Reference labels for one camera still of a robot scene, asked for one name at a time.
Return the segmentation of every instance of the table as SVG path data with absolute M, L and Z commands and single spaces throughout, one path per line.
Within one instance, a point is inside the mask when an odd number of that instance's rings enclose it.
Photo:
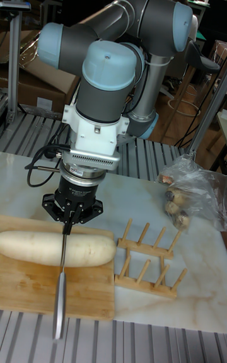
M 30 188 L 26 184 L 24 166 L 28 158 L 0 154 L 0 213 L 51 221 L 41 207 L 42 195 L 52 193 L 59 176 L 45 186 Z M 46 173 L 35 170 L 32 181 L 40 181 Z M 138 240 L 147 222 L 151 227 L 144 239 L 153 244 L 160 229 L 167 227 L 160 246 L 168 248 L 177 230 L 163 212 L 165 186 L 137 178 L 107 174 L 98 187 L 97 199 L 103 200 L 104 213 L 87 226 L 112 230 L 115 241 L 122 237 L 127 220 L 133 218 L 128 239 Z M 170 261 L 166 283 L 172 285 L 183 268 L 188 273 L 178 288 L 176 300 L 151 296 L 120 287 L 115 288 L 115 319 L 138 324 L 170 326 L 188 330 L 227 332 L 227 254 L 219 232 L 210 222 L 194 218 L 188 234 L 183 234 L 175 246 L 175 258 Z M 130 276 L 137 277 L 146 255 L 132 253 Z M 125 250 L 118 249 L 115 273 L 119 274 L 125 260 Z M 151 268 L 145 280 L 159 276 L 160 262 L 151 257 Z

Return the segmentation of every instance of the knife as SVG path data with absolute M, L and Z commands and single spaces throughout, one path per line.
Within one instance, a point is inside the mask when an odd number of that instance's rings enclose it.
M 66 317 L 66 274 L 64 273 L 64 262 L 66 257 L 67 234 L 63 234 L 61 267 L 55 294 L 53 339 L 62 339 L 64 332 L 64 322 Z

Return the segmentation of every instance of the robotic arm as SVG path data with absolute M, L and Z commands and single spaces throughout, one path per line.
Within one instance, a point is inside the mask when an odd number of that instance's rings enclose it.
M 106 170 L 116 169 L 117 136 L 149 137 L 157 116 L 154 104 L 168 63 L 184 50 L 192 10 L 167 0 L 116 0 L 70 28 L 44 26 L 38 43 L 41 61 L 81 76 L 73 106 L 65 106 L 62 122 L 71 127 L 70 150 L 64 151 L 61 179 L 43 206 L 64 234 L 103 212 L 96 200 Z M 130 43 L 116 43 L 125 32 L 139 38 L 148 53 Z M 135 104 L 122 115 L 132 88 Z

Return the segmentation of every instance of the wooden peg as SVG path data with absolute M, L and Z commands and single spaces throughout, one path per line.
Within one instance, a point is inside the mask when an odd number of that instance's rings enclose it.
M 173 287 L 171 288 L 171 292 L 174 292 L 177 289 L 177 286 L 181 283 L 181 281 L 185 277 L 186 273 L 187 273 L 187 268 L 184 268 L 184 270 L 180 274 L 179 278 L 177 279 L 177 281 L 174 283 Z
M 130 248 L 126 248 L 126 259 L 127 257 L 130 255 Z M 126 271 L 125 271 L 125 276 L 129 277 L 129 264 L 126 268 Z
M 168 270 L 169 268 L 170 268 L 170 265 L 169 265 L 169 264 L 168 264 L 168 265 L 166 265 L 166 267 L 165 267 L 164 271 L 162 271 L 162 273 L 161 273 L 161 275 L 159 276 L 159 278 L 158 278 L 157 282 L 156 282 L 156 283 L 154 283 L 154 289 L 155 289 L 155 288 L 157 288 L 157 287 L 160 285 L 161 281 L 163 280 L 163 277 L 165 276 L 165 274 L 166 274 L 166 272 L 167 272 L 167 270 Z
M 131 224 L 132 224 L 132 219 L 130 218 L 127 225 L 126 225 L 126 228 L 125 228 L 125 231 L 124 231 L 124 234 L 123 234 L 123 237 L 122 237 L 122 241 L 124 241 L 126 239 L 127 233 L 129 232 Z
M 144 239 L 144 236 L 145 236 L 146 232 L 148 231 L 148 227 L 149 227 L 149 223 L 147 223 L 147 224 L 145 225 L 145 227 L 144 227 L 144 229 L 143 229 L 143 231 L 142 231 L 142 233 L 141 233 L 141 236 L 139 237 L 139 240 L 138 240 L 138 242 L 137 242 L 137 245 L 140 245 L 140 244 L 142 243 L 142 241 L 143 241 L 143 239 Z
M 163 227 L 163 229 L 161 230 L 160 235 L 158 236 L 157 240 L 155 241 L 154 245 L 153 245 L 153 249 L 155 250 L 155 248 L 157 247 L 158 243 L 161 241 L 161 238 L 164 234 L 164 232 L 166 231 L 166 227 Z
M 123 268 L 122 268 L 121 273 L 120 273 L 120 275 L 119 275 L 119 279 L 122 279 L 122 278 L 123 278 L 123 276 L 124 276 L 124 274 L 125 274 L 125 271 L 126 271 L 126 269 L 127 269 L 128 265 L 129 265 L 130 259 L 131 259 L 131 256 L 129 255 L 129 256 L 127 257 L 127 259 L 126 259 L 126 261 L 125 261 L 124 265 L 123 265 Z
M 173 251 L 173 247 L 175 246 L 177 240 L 179 239 L 180 235 L 181 235 L 181 231 L 179 231 L 175 237 L 175 239 L 173 240 L 172 244 L 170 245 L 169 249 L 168 249 L 168 254 L 171 253 L 171 251 Z
M 161 265 L 161 273 L 162 273 L 164 271 L 164 269 L 165 269 L 164 256 L 163 255 L 160 256 L 160 265 Z M 163 286 L 165 286 L 165 276 L 163 277 L 163 280 L 161 281 L 161 284 Z
M 140 283 L 140 281 L 142 281 L 143 276 L 144 276 L 144 274 L 145 274 L 146 270 L 148 269 L 150 262 L 151 262 L 151 260 L 146 260 L 146 262 L 145 262 L 145 264 L 144 264 L 144 267 L 143 267 L 143 269 L 141 270 L 141 273 L 139 274 L 138 279 L 136 280 L 136 283 L 138 283 L 138 284 L 139 284 L 139 283 Z

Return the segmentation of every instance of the light blue joint cap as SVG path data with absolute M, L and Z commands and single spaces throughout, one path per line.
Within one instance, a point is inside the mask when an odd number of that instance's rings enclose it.
M 173 10 L 173 41 L 177 52 L 186 46 L 192 24 L 192 9 L 177 2 Z
M 47 65 L 58 69 L 61 51 L 63 24 L 46 24 L 38 40 L 38 56 Z
M 83 76 L 98 89 L 121 90 L 132 83 L 136 61 L 133 51 L 119 43 L 95 41 L 83 62 Z
M 158 120 L 158 113 L 156 113 L 156 116 L 152 122 L 152 124 L 149 126 L 149 128 L 141 135 L 139 136 L 139 139 L 148 139 L 148 137 L 151 135 L 156 123 L 157 123 L 157 120 Z

